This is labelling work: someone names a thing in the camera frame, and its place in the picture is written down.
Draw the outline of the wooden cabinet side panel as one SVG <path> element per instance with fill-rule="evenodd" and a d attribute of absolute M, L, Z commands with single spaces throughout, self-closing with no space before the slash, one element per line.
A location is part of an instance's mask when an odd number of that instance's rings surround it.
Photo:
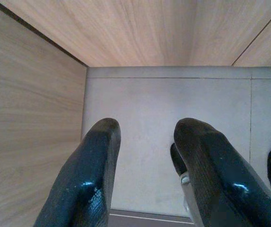
<path fill-rule="evenodd" d="M 32 227 L 81 141 L 87 68 L 0 4 L 0 227 Z"/>

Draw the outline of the grey cabinet plinth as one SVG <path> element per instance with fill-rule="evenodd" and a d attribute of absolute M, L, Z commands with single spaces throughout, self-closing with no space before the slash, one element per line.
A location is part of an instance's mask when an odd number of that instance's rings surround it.
<path fill-rule="evenodd" d="M 87 78 L 271 79 L 271 67 L 91 67 Z"/>

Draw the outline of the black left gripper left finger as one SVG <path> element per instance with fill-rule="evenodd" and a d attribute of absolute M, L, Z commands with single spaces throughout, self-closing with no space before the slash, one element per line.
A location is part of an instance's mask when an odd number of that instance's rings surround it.
<path fill-rule="evenodd" d="M 121 131 L 97 121 L 62 166 L 33 227 L 107 227 Z"/>

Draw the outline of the wooden cabinet door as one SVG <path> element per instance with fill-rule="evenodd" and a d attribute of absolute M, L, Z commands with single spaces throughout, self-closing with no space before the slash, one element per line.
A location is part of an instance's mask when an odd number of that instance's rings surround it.
<path fill-rule="evenodd" d="M 234 67 L 271 67 L 271 19 L 234 61 Z"/>
<path fill-rule="evenodd" d="M 271 0 L 0 0 L 90 67 L 232 66 Z"/>

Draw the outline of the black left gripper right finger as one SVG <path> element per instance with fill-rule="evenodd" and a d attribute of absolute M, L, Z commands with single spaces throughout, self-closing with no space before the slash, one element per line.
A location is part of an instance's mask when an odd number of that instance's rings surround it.
<path fill-rule="evenodd" d="M 271 227 L 271 191 L 223 133 L 184 118 L 174 143 L 187 167 L 181 186 L 197 227 Z"/>

